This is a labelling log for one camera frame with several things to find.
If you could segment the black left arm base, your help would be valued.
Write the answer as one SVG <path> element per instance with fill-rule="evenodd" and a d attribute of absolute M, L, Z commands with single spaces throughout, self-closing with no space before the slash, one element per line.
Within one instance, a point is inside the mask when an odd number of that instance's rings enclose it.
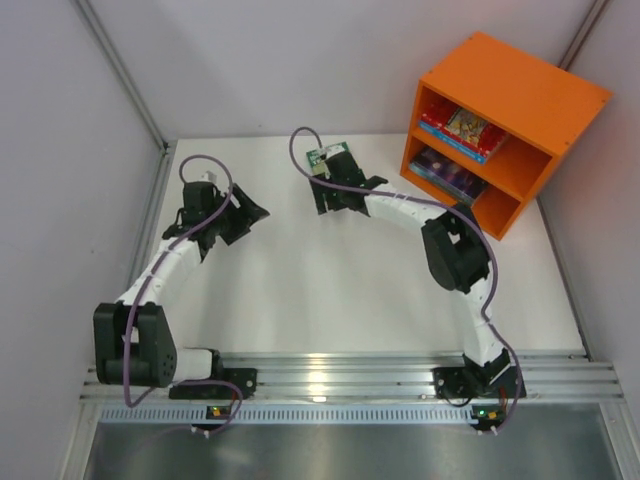
<path fill-rule="evenodd" d="M 255 368 L 224 368 L 212 375 L 208 381 L 227 382 L 236 386 L 244 399 L 254 395 L 257 387 L 258 370 Z M 231 400 L 237 393 L 223 385 L 205 384 L 204 380 L 194 380 L 194 385 L 180 383 L 169 390 L 171 400 Z"/>

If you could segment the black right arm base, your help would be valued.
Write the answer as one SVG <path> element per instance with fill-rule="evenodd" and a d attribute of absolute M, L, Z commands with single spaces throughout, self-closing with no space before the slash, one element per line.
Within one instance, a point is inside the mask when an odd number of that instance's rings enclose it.
<path fill-rule="evenodd" d="M 509 400 L 527 396 L 524 383 L 519 383 L 514 366 L 487 380 L 468 367 L 438 367 L 432 371 L 435 395 L 452 405 L 466 405 L 476 399 Z"/>

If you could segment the blue 26-Storey Treehouse book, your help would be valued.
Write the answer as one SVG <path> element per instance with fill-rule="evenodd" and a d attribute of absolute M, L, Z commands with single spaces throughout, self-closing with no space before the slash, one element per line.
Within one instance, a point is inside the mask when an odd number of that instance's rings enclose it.
<path fill-rule="evenodd" d="M 466 155 L 467 157 L 471 158 L 477 163 L 484 165 L 488 161 L 488 158 L 486 156 L 483 156 L 480 152 L 477 152 L 473 150 L 471 147 L 466 146 L 462 142 L 455 140 L 454 138 L 440 131 L 436 127 L 424 121 L 419 121 L 418 125 L 422 130 L 428 132 L 429 134 L 433 135 L 435 138 L 439 139 L 440 141 L 444 142 L 445 144 L 449 145 L 450 147 L 454 148 L 460 153 Z"/>

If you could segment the purple Robinson Crusoe book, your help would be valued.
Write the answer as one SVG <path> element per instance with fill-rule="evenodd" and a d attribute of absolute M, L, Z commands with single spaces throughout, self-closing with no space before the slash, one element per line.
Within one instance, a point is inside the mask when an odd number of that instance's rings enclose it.
<path fill-rule="evenodd" d="M 431 147 L 424 147 L 413 157 L 409 170 L 468 206 L 488 186 L 485 180 Z"/>

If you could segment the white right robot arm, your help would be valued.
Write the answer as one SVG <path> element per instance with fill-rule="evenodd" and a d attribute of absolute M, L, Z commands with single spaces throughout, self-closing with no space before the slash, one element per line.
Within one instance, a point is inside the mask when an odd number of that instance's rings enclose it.
<path fill-rule="evenodd" d="M 350 151 L 321 148 L 307 154 L 319 214 L 349 209 L 418 233 L 435 282 L 460 296 L 457 321 L 466 361 L 486 367 L 504 347 L 491 331 L 487 301 L 495 256 L 469 206 L 447 206 L 404 194 L 379 176 L 367 178 Z"/>

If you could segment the green Treehouse book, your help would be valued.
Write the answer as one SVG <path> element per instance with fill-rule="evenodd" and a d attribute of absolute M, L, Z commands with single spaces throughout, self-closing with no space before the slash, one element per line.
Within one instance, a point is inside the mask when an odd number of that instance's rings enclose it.
<path fill-rule="evenodd" d="M 347 151 L 349 151 L 347 142 L 338 142 L 307 151 L 306 159 L 311 168 L 311 173 L 314 176 L 323 175 L 324 177 L 328 177 L 329 171 L 326 166 L 326 161 L 339 153 Z"/>

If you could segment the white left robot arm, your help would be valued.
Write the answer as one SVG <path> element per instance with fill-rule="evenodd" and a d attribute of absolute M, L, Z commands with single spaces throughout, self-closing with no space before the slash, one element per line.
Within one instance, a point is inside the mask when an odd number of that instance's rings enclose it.
<path fill-rule="evenodd" d="M 155 255 L 134 284 L 93 314 L 97 378 L 107 385 L 165 388 L 174 383 L 220 380 L 224 367 L 211 348 L 178 348 L 166 310 L 215 242 L 231 245 L 269 216 L 239 185 L 221 192 L 210 181 L 183 187 L 183 206 L 162 234 Z"/>

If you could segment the red comic cover book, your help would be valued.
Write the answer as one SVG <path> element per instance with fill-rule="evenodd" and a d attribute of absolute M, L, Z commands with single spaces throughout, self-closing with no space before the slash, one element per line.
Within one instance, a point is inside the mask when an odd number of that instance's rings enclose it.
<path fill-rule="evenodd" d="M 488 160 L 509 137 L 502 128 L 445 98 L 430 103 L 420 121 L 480 152 Z"/>

